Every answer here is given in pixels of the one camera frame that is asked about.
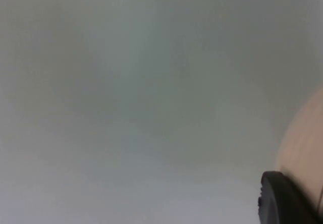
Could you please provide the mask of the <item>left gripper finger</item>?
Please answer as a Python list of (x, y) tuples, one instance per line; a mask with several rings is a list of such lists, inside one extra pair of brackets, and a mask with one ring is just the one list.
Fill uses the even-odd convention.
[(261, 224), (322, 223), (304, 192), (278, 171), (262, 174), (258, 216)]

